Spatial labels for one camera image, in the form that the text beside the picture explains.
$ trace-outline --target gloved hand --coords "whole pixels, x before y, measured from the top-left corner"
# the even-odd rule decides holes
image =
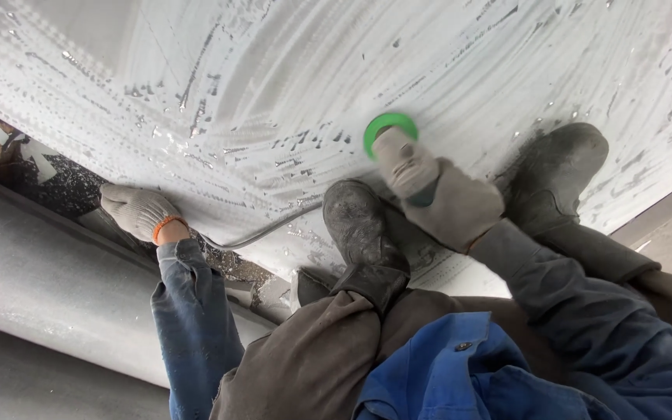
[[[171,221],[181,221],[175,207],[162,195],[147,190],[103,184],[100,186],[100,205],[118,226],[136,238],[157,244],[157,235],[162,226]]]
[[[440,178],[428,207],[401,202],[406,218],[439,242],[468,254],[471,244],[502,219],[505,204],[494,185],[472,179],[440,157]]]

